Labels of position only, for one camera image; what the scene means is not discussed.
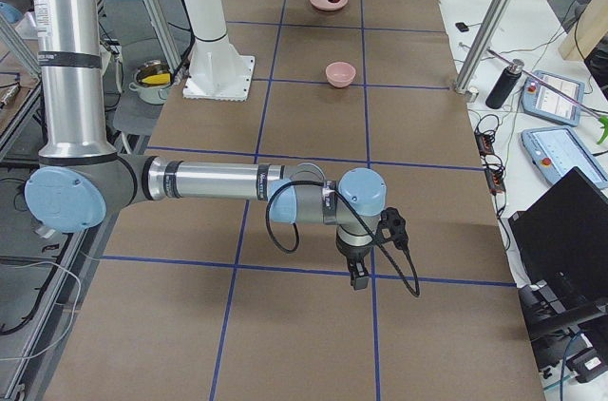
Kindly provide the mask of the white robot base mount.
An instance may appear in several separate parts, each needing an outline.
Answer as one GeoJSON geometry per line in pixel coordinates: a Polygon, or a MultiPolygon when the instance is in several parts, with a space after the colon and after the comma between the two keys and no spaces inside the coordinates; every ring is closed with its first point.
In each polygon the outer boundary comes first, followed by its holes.
{"type": "Polygon", "coordinates": [[[183,97],[245,101],[256,59],[239,54],[232,45],[221,0],[183,1],[195,38],[183,97]]]}

